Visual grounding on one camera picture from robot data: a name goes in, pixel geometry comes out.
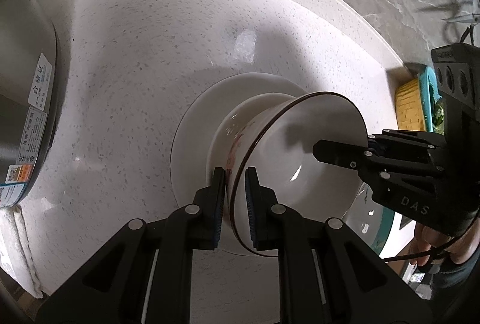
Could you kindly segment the person's right hand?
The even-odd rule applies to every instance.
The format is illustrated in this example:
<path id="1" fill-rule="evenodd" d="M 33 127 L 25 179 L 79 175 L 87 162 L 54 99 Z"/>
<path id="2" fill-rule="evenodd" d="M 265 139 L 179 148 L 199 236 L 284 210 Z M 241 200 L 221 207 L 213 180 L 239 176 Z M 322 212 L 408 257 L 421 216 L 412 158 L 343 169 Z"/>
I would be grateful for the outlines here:
<path id="1" fill-rule="evenodd" d="M 446 244 L 450 238 L 422 224 L 416 223 L 414 238 L 409 247 L 409 253 L 421 253 L 431 248 Z M 455 264 L 462 264 L 472 257 L 479 246 L 479 219 L 474 225 L 458 240 L 449 246 L 446 251 L 450 253 L 451 261 Z"/>

